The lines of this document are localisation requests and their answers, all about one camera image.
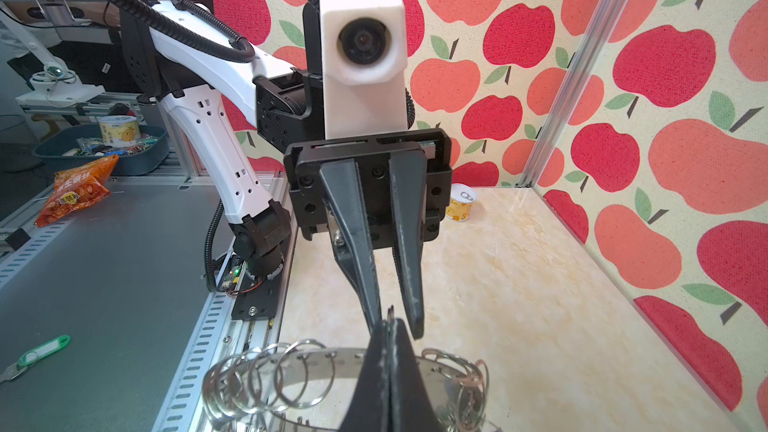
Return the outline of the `metal disc with key rings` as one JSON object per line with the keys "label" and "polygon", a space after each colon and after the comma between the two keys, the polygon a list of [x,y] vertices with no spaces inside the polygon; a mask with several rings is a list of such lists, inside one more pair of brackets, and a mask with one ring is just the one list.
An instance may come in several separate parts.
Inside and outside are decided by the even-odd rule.
{"label": "metal disc with key rings", "polygon": [[[362,371],[360,348],[306,339],[231,355],[202,382],[202,409],[214,431],[337,431]],[[489,370],[440,349],[416,356],[444,431],[496,431],[486,414]]]}

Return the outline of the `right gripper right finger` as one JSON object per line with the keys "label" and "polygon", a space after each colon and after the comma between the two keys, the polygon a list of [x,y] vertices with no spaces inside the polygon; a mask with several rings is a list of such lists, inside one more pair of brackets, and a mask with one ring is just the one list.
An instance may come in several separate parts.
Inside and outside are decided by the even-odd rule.
{"label": "right gripper right finger", "polygon": [[389,321],[389,430],[441,431],[401,319]]}

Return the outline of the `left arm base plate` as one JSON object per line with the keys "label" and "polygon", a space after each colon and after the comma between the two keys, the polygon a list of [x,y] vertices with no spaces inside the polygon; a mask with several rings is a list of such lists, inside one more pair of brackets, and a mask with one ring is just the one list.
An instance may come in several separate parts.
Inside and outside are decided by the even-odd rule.
{"label": "left arm base plate", "polygon": [[283,279],[288,277],[290,270],[289,244],[284,242],[281,248],[285,256],[280,266],[265,278],[256,277],[245,260],[232,249],[217,259],[220,268],[216,290],[231,299],[230,317],[233,321],[250,322],[276,317],[286,288]]}

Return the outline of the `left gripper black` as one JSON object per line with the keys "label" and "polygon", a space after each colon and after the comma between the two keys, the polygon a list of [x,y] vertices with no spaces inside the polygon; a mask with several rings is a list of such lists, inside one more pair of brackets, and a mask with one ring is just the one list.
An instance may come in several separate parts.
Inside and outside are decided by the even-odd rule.
{"label": "left gripper black", "polygon": [[358,296],[369,332],[382,317],[371,231],[374,242],[395,237],[411,335],[424,335],[423,241],[437,238],[450,203],[451,150],[440,128],[300,142],[286,150],[298,227],[307,240],[329,230],[334,258]]}

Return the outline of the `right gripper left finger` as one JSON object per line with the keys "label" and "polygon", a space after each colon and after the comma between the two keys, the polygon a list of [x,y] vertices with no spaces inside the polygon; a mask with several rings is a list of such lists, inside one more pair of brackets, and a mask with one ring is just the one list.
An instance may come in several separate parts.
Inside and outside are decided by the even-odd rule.
{"label": "right gripper left finger", "polygon": [[389,427],[389,367],[387,323],[372,331],[362,368],[340,432],[382,432]]}

